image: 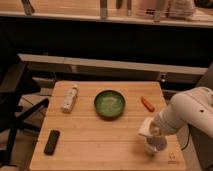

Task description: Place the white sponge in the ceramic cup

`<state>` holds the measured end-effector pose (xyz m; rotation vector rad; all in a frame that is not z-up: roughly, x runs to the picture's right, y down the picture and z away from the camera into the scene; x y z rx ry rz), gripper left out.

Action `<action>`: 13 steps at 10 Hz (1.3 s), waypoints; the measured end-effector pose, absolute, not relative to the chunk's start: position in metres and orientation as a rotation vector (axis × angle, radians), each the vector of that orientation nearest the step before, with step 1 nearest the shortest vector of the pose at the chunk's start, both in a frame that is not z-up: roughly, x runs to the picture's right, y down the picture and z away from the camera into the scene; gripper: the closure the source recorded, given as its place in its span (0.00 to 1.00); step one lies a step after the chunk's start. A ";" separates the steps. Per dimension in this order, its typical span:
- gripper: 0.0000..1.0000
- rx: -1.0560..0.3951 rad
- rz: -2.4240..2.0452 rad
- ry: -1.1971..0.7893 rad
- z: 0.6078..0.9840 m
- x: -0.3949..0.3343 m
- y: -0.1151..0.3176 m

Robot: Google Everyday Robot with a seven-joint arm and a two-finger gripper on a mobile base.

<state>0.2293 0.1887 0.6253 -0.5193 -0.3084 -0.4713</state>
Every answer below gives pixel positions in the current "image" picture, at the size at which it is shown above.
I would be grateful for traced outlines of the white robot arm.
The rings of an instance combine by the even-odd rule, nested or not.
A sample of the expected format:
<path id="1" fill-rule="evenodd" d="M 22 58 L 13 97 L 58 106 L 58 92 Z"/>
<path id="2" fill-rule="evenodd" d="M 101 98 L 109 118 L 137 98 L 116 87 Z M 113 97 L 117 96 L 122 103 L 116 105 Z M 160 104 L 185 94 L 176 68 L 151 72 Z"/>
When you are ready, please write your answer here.
<path id="1" fill-rule="evenodd" d="M 186 124 L 213 138 L 213 90 L 196 87 L 176 93 L 151 119 L 148 130 L 153 136 L 167 136 L 177 133 Z"/>

